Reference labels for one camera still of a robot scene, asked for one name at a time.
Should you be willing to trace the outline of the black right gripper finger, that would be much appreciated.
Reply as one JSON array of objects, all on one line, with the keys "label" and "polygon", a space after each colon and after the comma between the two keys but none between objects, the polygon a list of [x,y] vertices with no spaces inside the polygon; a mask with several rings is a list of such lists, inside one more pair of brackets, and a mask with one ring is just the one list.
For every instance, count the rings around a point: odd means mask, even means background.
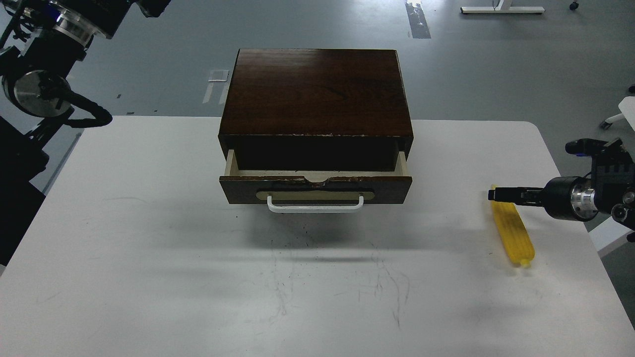
[{"label": "black right gripper finger", "polygon": [[514,203],[520,206],[543,206],[539,187],[494,187],[488,190],[488,200]]}]

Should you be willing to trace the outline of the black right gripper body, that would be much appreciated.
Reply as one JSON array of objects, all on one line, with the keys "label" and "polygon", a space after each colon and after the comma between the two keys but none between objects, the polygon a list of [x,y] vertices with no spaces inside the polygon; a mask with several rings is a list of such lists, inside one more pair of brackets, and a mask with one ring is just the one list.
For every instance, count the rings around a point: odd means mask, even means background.
[{"label": "black right gripper body", "polygon": [[556,177],[542,189],[542,206],[554,219],[589,222],[598,210],[595,190],[586,177]]}]

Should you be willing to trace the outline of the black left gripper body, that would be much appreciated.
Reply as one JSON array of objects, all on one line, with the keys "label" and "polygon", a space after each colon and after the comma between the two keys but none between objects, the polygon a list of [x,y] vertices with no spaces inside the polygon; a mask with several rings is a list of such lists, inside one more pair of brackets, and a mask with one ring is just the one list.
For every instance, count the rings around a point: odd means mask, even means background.
[{"label": "black left gripper body", "polygon": [[147,18],[159,17],[170,0],[50,0],[59,12],[54,29],[75,40],[96,34],[111,39],[130,8],[136,4]]}]

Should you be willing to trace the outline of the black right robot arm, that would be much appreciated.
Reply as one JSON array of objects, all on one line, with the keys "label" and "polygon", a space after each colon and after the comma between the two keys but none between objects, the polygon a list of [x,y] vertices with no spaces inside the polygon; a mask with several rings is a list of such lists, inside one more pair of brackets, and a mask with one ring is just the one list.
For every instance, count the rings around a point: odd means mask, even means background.
[{"label": "black right robot arm", "polygon": [[538,206],[554,219],[589,222],[598,213],[635,230],[634,161],[619,138],[582,138],[565,145],[567,153],[590,157],[587,176],[555,177],[541,187],[500,187],[488,191],[492,202]]}]

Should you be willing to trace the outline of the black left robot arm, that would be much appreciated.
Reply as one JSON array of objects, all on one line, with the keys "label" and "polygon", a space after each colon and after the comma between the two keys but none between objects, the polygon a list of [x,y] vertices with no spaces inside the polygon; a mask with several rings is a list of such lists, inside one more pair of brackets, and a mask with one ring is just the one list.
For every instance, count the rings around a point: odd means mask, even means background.
[{"label": "black left robot arm", "polygon": [[22,133],[1,120],[1,265],[6,267],[45,195],[31,180],[45,171],[45,145],[63,126],[98,128],[113,115],[76,93],[66,77],[96,35],[110,39],[131,0],[3,0],[11,19],[1,35],[1,88],[41,121]]}]

